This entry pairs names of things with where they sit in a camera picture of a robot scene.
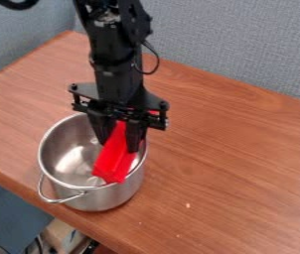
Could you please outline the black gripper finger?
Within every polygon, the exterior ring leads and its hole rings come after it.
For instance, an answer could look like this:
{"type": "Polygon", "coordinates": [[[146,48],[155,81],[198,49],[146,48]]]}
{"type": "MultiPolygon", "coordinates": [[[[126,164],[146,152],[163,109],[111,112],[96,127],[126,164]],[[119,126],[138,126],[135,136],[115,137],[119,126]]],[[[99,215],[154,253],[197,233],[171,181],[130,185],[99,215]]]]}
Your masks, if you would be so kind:
{"type": "Polygon", "coordinates": [[[100,111],[87,111],[88,122],[100,145],[106,143],[114,130],[116,120],[111,114],[100,111]]]}
{"type": "Polygon", "coordinates": [[[146,138],[147,127],[139,120],[126,122],[126,144],[127,151],[135,153],[139,150],[139,144],[146,138]]]}

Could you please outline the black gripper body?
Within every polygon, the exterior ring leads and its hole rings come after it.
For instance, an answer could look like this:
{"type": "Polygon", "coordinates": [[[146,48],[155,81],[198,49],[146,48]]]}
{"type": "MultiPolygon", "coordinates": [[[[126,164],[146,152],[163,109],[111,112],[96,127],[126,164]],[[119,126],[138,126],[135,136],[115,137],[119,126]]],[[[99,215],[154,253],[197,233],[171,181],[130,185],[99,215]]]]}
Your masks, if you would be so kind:
{"type": "Polygon", "coordinates": [[[147,128],[167,128],[169,102],[143,85],[143,73],[133,63],[92,64],[95,82],[75,82],[68,86],[74,95],[74,110],[111,114],[116,121],[139,120],[147,128]]]}

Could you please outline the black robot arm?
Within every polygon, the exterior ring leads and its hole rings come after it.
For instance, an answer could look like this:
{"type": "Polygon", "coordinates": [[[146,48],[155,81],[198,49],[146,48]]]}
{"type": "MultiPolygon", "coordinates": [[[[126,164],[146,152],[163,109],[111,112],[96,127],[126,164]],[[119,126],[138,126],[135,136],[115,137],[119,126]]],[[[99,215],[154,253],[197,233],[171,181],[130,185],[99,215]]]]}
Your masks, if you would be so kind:
{"type": "Polygon", "coordinates": [[[74,83],[74,110],[87,115],[100,143],[106,143],[116,123],[126,124],[125,141],[130,153],[139,150],[150,128],[167,127],[169,102],[145,87],[149,72],[142,66],[142,50],[151,45],[151,16],[139,0],[74,0],[84,28],[94,70],[94,83],[74,83]]]}

